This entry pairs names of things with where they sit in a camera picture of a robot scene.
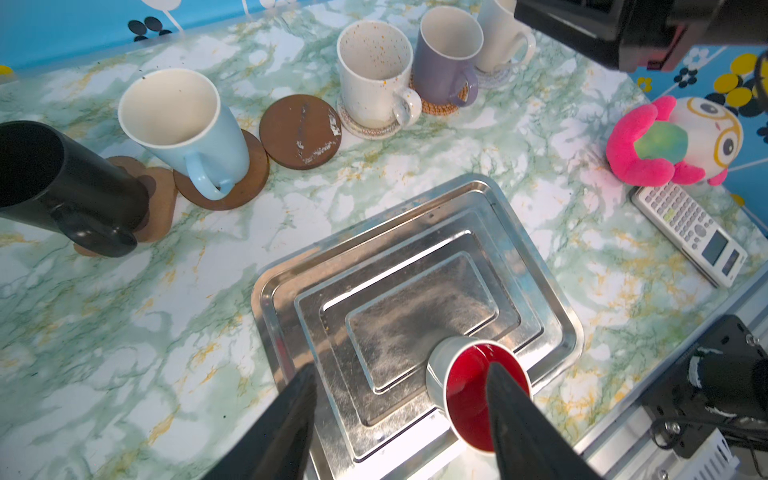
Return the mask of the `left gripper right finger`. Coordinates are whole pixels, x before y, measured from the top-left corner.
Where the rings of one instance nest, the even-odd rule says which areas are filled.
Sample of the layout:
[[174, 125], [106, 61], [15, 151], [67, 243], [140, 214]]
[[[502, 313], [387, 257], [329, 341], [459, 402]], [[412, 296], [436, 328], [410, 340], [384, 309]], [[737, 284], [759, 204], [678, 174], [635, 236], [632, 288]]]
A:
[[486, 399], [502, 479], [600, 479], [498, 363], [490, 366]]

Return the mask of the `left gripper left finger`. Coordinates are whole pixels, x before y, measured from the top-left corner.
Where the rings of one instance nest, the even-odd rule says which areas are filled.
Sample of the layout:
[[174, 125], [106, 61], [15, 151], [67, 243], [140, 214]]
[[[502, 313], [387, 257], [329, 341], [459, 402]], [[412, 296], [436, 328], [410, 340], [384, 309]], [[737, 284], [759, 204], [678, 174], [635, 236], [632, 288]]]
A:
[[317, 369], [307, 364], [207, 479], [301, 479], [313, 438]]

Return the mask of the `red inside mug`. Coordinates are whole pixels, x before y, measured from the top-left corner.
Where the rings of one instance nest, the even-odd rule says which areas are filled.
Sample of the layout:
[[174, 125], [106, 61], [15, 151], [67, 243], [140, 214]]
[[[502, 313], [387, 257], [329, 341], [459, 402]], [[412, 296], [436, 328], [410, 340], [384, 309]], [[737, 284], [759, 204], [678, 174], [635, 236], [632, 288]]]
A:
[[529, 375], [506, 346], [486, 339], [452, 336], [432, 350], [425, 383], [431, 401], [449, 420], [457, 438], [485, 455], [494, 452], [486, 381], [493, 364], [501, 366], [531, 394]]

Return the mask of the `dark brown round coaster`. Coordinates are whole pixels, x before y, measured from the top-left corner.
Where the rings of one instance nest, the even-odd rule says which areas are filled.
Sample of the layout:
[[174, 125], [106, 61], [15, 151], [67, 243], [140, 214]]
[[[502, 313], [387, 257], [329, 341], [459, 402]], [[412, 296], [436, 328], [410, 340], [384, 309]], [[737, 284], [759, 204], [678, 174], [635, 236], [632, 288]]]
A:
[[270, 163], [268, 155], [258, 138], [247, 130], [242, 133], [249, 153], [249, 170], [246, 176], [236, 183], [230, 193], [221, 200], [204, 197], [191, 180], [177, 171], [173, 171], [175, 186], [189, 202], [211, 211], [233, 210], [253, 200], [265, 187]]

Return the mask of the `scratched brown round coaster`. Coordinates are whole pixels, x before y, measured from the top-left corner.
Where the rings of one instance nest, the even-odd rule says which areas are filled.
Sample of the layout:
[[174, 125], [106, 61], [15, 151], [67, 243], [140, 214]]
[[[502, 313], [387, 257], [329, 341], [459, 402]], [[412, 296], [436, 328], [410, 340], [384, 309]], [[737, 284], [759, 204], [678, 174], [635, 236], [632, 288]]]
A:
[[259, 138], [268, 156], [293, 170], [309, 170], [329, 162], [340, 148], [342, 124], [324, 100], [295, 94], [277, 100], [264, 112]]

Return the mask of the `white mug blue handle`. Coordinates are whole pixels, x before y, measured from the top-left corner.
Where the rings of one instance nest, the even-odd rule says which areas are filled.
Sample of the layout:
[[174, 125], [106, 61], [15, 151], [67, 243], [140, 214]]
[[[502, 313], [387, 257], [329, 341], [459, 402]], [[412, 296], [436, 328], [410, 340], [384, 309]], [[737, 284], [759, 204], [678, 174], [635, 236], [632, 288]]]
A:
[[124, 133], [191, 180], [206, 199], [224, 199], [246, 177], [243, 132], [213, 82], [171, 68], [136, 80], [118, 105]]

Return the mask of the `woven rattan coaster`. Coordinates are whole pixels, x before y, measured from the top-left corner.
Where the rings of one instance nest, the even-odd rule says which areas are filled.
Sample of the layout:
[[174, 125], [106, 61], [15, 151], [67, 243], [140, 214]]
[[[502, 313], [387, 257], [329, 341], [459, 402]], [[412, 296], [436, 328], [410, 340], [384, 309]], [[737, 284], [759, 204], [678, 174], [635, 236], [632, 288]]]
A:
[[[415, 86], [414, 86], [414, 81], [413, 81], [413, 76], [412, 75], [411, 75], [411, 77], [409, 79], [409, 87], [415, 90]], [[467, 96], [468, 96], [468, 92], [469, 92], [468, 86], [465, 84], [465, 86], [462, 88], [462, 90], [459, 93], [459, 98], [461, 100], [466, 100]], [[460, 108], [460, 107], [458, 107], [458, 106], [456, 106], [456, 105], [454, 105], [452, 103], [448, 103], [448, 104], [445, 104], [445, 105], [437, 105], [437, 104], [434, 104], [434, 103], [430, 103], [427, 100], [424, 100], [423, 98], [421, 100], [421, 104], [422, 104], [422, 113], [427, 114], [427, 115], [431, 115], [431, 116], [436, 116], [436, 117], [450, 116], [450, 115], [458, 112], [458, 110]]]

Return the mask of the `black mug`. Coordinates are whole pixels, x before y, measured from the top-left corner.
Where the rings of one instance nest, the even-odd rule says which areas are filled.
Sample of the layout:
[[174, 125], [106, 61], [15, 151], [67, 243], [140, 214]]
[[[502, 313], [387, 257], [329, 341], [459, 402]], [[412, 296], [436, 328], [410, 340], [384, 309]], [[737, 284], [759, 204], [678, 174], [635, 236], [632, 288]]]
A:
[[149, 211], [146, 187], [56, 129], [1, 125], [1, 217], [55, 233], [105, 257], [138, 244]]

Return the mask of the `grey blue knitted coaster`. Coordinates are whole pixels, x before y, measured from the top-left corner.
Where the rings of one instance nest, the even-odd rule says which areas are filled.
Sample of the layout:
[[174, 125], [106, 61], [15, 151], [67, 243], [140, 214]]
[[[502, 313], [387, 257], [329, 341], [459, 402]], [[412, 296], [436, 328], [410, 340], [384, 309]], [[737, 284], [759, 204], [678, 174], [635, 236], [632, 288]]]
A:
[[483, 71], [479, 67], [474, 67], [478, 79], [478, 86], [484, 90], [497, 90], [507, 85], [516, 74], [517, 65], [509, 61], [493, 71]]

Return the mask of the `purple mug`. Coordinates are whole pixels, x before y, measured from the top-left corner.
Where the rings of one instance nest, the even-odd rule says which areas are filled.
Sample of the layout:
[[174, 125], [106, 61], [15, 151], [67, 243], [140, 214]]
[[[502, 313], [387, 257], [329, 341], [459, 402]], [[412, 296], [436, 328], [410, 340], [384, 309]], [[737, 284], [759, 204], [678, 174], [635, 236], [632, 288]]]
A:
[[420, 22], [413, 89], [433, 105], [472, 105], [479, 91], [474, 60], [484, 43], [478, 21], [453, 6], [428, 10]]

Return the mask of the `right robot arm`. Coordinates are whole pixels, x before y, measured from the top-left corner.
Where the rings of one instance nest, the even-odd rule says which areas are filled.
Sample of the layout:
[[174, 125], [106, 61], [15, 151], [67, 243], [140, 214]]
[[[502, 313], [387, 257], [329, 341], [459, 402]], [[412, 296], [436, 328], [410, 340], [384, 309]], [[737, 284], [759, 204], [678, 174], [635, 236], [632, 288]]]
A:
[[520, 0], [516, 20], [611, 70], [671, 71], [695, 46], [767, 45], [767, 3]]

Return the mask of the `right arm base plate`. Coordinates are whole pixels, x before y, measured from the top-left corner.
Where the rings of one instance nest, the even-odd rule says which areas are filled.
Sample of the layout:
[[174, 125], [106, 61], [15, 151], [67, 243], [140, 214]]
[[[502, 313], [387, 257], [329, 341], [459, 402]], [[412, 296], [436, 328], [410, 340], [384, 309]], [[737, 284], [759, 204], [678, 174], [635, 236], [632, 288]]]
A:
[[724, 315], [641, 396], [650, 437], [690, 459], [714, 431], [767, 450], [767, 352], [736, 315]]

